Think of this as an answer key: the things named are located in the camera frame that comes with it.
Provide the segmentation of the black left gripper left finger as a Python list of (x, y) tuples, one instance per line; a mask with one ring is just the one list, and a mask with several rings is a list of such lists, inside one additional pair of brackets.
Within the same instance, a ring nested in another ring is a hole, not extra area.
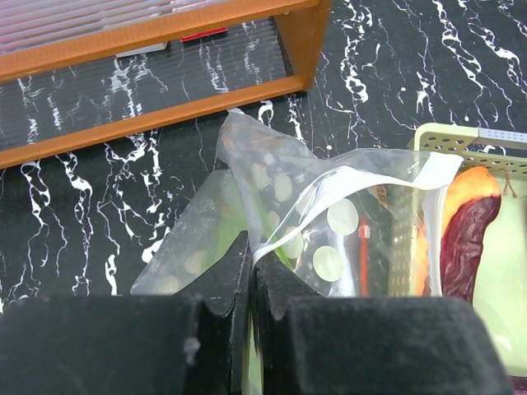
[(28, 298), (1, 317), (4, 394), (239, 394), (251, 252), (175, 295)]

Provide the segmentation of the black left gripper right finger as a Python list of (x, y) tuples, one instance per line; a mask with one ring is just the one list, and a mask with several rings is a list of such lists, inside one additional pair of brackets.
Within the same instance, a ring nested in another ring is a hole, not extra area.
[(266, 394), (510, 394), (482, 320), (445, 297), (326, 298), (277, 257), (254, 266)]

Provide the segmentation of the clear bag of white discs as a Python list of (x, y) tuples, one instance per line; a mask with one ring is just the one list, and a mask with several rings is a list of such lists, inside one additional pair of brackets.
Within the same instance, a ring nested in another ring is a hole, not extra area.
[[(326, 298), (439, 297), (446, 190), (461, 164), (437, 151), (360, 148), (330, 159), (235, 111), (222, 125), (212, 172), (132, 286), (174, 294), (215, 263), (217, 228), (245, 220), (252, 252), (248, 392), (263, 391), (253, 320), (254, 266), (275, 256)], [(370, 227), (369, 295), (361, 296), (360, 217)]]

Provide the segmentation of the dark red toy sweet potato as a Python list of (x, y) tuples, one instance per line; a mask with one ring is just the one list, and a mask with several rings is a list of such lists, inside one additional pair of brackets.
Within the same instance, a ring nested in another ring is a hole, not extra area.
[(473, 302), (487, 227), (497, 218), (500, 195), (477, 197), (462, 204), (441, 238), (441, 292)]

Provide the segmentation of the pale green perforated basket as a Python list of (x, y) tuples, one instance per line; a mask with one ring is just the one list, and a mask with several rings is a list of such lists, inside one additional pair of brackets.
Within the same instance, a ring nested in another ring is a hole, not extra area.
[(526, 377), (526, 136), (489, 128), (425, 123), (409, 148), (462, 156), (460, 171), (482, 166), (501, 188), (474, 278), (473, 306), (509, 375)]

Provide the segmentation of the green toy leaf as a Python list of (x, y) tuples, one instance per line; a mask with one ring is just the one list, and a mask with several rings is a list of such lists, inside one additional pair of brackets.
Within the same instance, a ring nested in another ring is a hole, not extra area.
[(214, 260), (217, 262), (223, 257), (227, 250), (232, 246), (234, 240), (241, 231), (245, 231), (246, 224), (244, 219), (239, 217), (229, 216), (220, 219), (217, 228), (217, 246), (216, 252), (213, 254)]

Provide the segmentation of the purple toy eggplant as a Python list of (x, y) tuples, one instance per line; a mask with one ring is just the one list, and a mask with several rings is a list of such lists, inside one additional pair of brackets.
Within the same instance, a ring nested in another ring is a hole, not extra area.
[(513, 384), (514, 395), (527, 395), (527, 378), (512, 375), (510, 377)]

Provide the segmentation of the small white item under shelf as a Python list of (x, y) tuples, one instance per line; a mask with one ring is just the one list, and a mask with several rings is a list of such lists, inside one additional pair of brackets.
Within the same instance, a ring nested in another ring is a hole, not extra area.
[(157, 52), (157, 51), (162, 51), (162, 50), (166, 49), (167, 45), (168, 45), (167, 42), (161, 42), (161, 43), (158, 43), (158, 44), (151, 44), (151, 45), (148, 45), (148, 46), (145, 46), (145, 47), (141, 47), (141, 48), (137, 48), (137, 49), (131, 49), (129, 51), (125, 51), (125, 52), (122, 52), (122, 53), (117, 53), (115, 55), (115, 57), (116, 58), (125, 58), (125, 57), (130, 57), (130, 56), (135, 56), (135, 55), (141, 55), (141, 54), (145, 54), (145, 53), (153, 53), (153, 52)]

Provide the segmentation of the small red item under shelf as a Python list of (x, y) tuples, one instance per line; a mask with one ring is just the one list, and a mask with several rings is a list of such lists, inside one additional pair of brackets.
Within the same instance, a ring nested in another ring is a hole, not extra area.
[(194, 34), (194, 35), (186, 35), (186, 36), (180, 38), (180, 41), (181, 42), (189, 42), (189, 41), (192, 41), (192, 40), (202, 39), (204, 37), (209, 37), (209, 36), (213, 36), (213, 35), (223, 34), (223, 33), (226, 33), (227, 31), (228, 31), (227, 27), (217, 28), (217, 29), (213, 29), (213, 30), (208, 30), (208, 31), (204, 31), (204, 32), (201, 32), (201, 33), (197, 33), (197, 34)]

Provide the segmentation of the wooden shelf rack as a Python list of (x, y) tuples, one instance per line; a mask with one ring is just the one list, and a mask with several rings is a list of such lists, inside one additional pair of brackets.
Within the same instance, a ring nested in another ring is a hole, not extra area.
[[(329, 1), (4, 1), (1, 165), (306, 91), (331, 7)], [(222, 27), (228, 31), (180, 41)], [(161, 42), (165, 50), (115, 57)]]

